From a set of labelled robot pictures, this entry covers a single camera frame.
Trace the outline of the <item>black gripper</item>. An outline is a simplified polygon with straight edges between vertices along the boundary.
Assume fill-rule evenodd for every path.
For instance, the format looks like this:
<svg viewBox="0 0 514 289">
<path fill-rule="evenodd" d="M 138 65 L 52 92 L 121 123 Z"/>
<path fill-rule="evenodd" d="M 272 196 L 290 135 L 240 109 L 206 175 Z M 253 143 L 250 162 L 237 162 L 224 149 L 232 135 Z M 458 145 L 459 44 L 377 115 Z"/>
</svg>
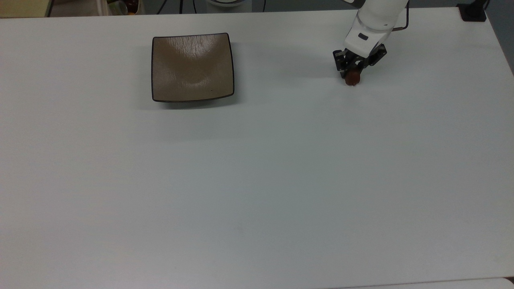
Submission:
<svg viewBox="0 0 514 289">
<path fill-rule="evenodd" d="M 362 57 L 348 49 L 332 52 L 336 69 L 342 79 L 345 79 L 349 71 L 354 68 L 360 68 L 360 74 L 362 74 L 364 69 L 376 65 L 386 54 L 387 49 L 383 43 L 376 47 L 368 57 Z"/>
</svg>

